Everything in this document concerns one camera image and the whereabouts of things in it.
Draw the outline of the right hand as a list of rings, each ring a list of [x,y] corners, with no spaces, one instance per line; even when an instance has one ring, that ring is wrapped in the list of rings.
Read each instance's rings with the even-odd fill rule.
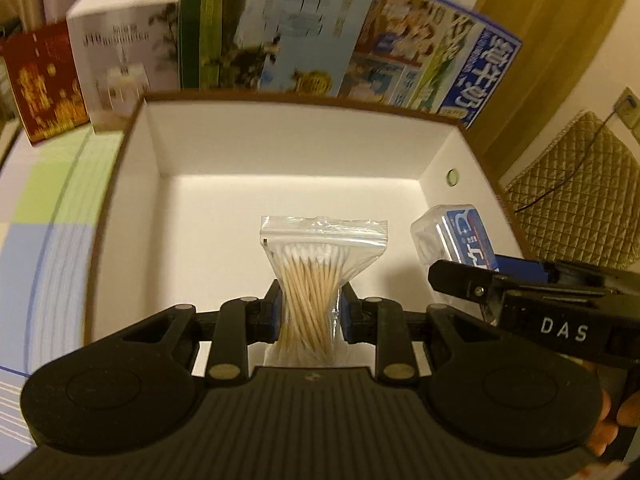
[[[587,448],[595,456],[601,456],[618,435],[620,427],[639,427],[640,422],[640,392],[632,394],[623,402],[617,414],[611,418],[611,396],[602,390],[602,408],[597,425],[593,428],[587,440]]]

